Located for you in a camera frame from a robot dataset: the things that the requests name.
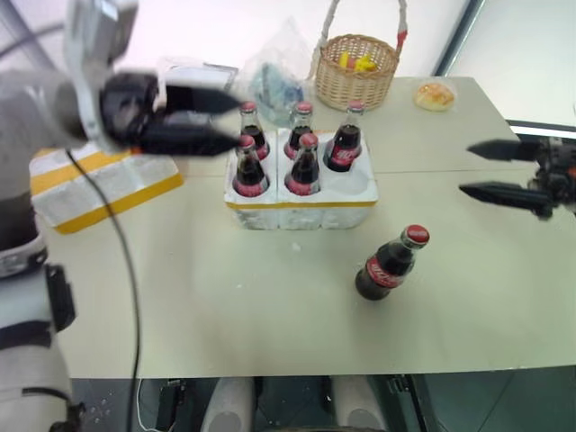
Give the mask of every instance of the wire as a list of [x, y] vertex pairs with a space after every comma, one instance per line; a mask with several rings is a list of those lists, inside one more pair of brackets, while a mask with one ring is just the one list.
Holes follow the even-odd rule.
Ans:
[[96, 182], [92, 179], [92, 177], [87, 174], [87, 172], [80, 166], [80, 164], [78, 164], [78, 162], [74, 159], [74, 156], [72, 156], [72, 153], [70, 153], [70, 150], [66, 150], [66, 155], [68, 156], [68, 159], [70, 159], [70, 162], [72, 162], [72, 165], [76, 167], [76, 169], [80, 172], [80, 174], [82, 174], [82, 176], [86, 179], [86, 181], [93, 187], [96, 194], [100, 197], [100, 200], [102, 201], [104, 208], [108, 212], [108, 216], [112, 221], [114, 230], [116, 231], [116, 235], [118, 236], [118, 240], [120, 241], [121, 244], [122, 253], [124, 254], [124, 259], [126, 260], [126, 266], [128, 267], [128, 275], [130, 278], [130, 290], [132, 294], [132, 308], [134, 309], [134, 327], [136, 330], [136, 352], [134, 354], [134, 364], [132, 367], [132, 377], [130, 380], [130, 392], [129, 392], [128, 410], [127, 410], [128, 417], [126, 418], [126, 432], [132, 432], [132, 417], [134, 415], [133, 402], [135, 400], [135, 397], [137, 396], [136, 377], [138, 376], [138, 368], [140, 366], [140, 339], [141, 339], [140, 301], [138, 298], [138, 289], [137, 289], [138, 286], [136, 284], [136, 272], [134, 271], [134, 264], [132, 263], [132, 257], [130, 250], [128, 248], [128, 242], [126, 241], [126, 236], [124, 235], [124, 231], [122, 230], [120, 223], [116, 219], [116, 214], [114, 213], [112, 206], [110, 205], [108, 199], [106, 198], [106, 195], [104, 194], [104, 192], [102, 192], [102, 189], [100, 189], [100, 186], [96, 184]]
[[172, 432], [172, 430], [174, 429], [174, 425], [176, 423], [172, 423], [172, 426], [170, 427], [170, 429], [168, 431], [154, 429], [153, 427], [145, 427], [144, 423], [142, 423], [142, 418], [140, 416], [140, 389], [142, 388], [142, 381], [143, 380], [140, 378], [140, 380], [138, 382], [138, 391], [136, 391], [136, 414], [138, 416], [138, 423], [140, 425], [140, 428], [144, 432]]
[[52, 25], [46, 26], [46, 27], [44, 27], [38, 31], [35, 31], [34, 33], [30, 33], [30, 34], [24, 36], [23, 38], [20, 38], [19, 40], [16, 40], [15, 42], [8, 44], [5, 47], [3, 47], [2, 49], [0, 49], [0, 59], [3, 59], [5, 56], [10, 54], [12, 51], [18, 50], [22, 45], [26, 45], [27, 43], [34, 42], [38, 38], [41, 38], [42, 36], [46, 36], [47, 34], [50, 34], [53, 32], [60, 32], [62, 30], [64, 30], [64, 24], [62, 22], [59, 22], [57, 24], [52, 24]]

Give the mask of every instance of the coca-cola bottle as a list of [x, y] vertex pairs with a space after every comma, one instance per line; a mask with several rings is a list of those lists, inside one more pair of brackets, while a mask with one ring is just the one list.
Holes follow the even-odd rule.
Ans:
[[300, 149], [292, 171], [284, 179], [284, 184], [293, 194], [312, 195], [320, 191], [317, 148], [318, 137], [313, 133], [300, 137]]
[[256, 143], [256, 153], [260, 160], [270, 153], [270, 145], [266, 141], [266, 136], [262, 132], [262, 126], [258, 120], [256, 102], [244, 102], [240, 106], [240, 116], [242, 117], [242, 135], [250, 135]]
[[399, 238], [386, 243], [370, 256], [356, 275], [356, 289], [368, 300], [380, 300], [404, 281], [414, 266], [415, 253], [430, 240], [421, 225], [409, 225]]
[[234, 190], [248, 197], [263, 194], [270, 183], [258, 159], [254, 139], [249, 135], [242, 135], [237, 153], [238, 166], [232, 181]]
[[294, 125], [290, 138], [284, 146], [284, 153], [290, 159], [296, 158], [300, 147], [300, 137], [305, 133], [312, 132], [311, 128], [312, 104], [310, 102], [299, 102], [296, 105]]
[[344, 173], [362, 150], [360, 146], [360, 116], [364, 113], [364, 103], [352, 101], [348, 104], [346, 118], [340, 124], [334, 138], [328, 142], [324, 152], [324, 164], [332, 171]]

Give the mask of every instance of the yellow object in basket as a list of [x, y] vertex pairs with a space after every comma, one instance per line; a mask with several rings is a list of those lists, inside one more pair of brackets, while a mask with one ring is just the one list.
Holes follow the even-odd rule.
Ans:
[[348, 67], [348, 59], [350, 58], [350, 54], [348, 53], [348, 51], [344, 51], [342, 52], [342, 54], [340, 54], [340, 60], [338, 62], [338, 64], [342, 67], [342, 68], [347, 68]]
[[364, 72], [364, 71], [372, 71], [376, 70], [376, 64], [370, 60], [369, 56], [363, 56], [356, 60], [354, 71], [355, 72]]

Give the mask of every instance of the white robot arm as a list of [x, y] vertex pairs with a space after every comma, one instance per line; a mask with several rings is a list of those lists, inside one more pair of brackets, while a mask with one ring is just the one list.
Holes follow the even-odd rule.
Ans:
[[0, 430], [72, 432], [79, 407], [56, 335], [76, 314], [63, 267], [49, 265], [31, 202], [29, 164], [40, 149], [91, 140], [111, 153], [213, 156], [237, 138], [167, 121], [177, 112], [225, 113], [238, 101], [216, 90], [166, 88], [150, 74], [114, 74], [136, 18], [136, 0], [71, 2], [66, 23], [70, 77], [0, 74]]

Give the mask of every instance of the wall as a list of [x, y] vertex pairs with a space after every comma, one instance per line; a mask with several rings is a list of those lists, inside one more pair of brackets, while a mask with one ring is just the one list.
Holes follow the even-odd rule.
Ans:
[[576, 1], [487, 0], [450, 75], [507, 119], [576, 126]]
[[[13, 0], [31, 28], [62, 21], [66, 0]], [[408, 1], [409, 36], [399, 75], [429, 75], [465, 0]], [[241, 67], [293, 16], [316, 45], [329, 0], [140, 0], [139, 18], [123, 65], [154, 67], [161, 57], [193, 57]], [[342, 0], [331, 35], [360, 32], [395, 46], [396, 0]], [[42, 41], [62, 65], [61, 38]]]

